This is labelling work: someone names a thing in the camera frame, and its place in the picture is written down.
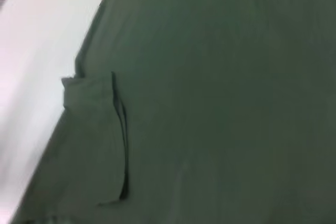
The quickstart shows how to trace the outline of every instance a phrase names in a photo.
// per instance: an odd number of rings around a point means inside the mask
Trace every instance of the white wall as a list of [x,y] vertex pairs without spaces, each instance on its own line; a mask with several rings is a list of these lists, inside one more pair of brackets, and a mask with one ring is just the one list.
[[0,10],[0,224],[8,223],[62,112],[60,78],[101,0],[6,0]]

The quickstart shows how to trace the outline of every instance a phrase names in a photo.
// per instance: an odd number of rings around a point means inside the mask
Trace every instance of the white background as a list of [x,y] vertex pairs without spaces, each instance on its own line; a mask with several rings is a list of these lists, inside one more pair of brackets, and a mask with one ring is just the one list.
[[101,0],[6,0],[0,10],[0,224],[9,222],[62,113],[60,78]]

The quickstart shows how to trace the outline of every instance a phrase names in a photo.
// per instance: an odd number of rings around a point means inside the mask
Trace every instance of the shirt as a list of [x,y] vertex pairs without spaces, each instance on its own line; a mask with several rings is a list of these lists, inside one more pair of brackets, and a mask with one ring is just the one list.
[[13,223],[336,222],[335,3],[103,0]]

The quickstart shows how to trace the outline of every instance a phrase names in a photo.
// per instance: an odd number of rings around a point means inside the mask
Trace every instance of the green shirt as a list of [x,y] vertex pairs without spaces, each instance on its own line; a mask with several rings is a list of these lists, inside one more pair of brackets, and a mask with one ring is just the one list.
[[335,3],[103,0],[13,223],[336,222]]

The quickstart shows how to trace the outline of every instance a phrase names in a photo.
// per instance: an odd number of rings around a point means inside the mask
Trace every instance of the green fabric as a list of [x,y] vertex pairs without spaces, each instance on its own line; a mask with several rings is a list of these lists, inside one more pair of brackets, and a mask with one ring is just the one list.
[[103,0],[14,223],[336,223],[335,3]]

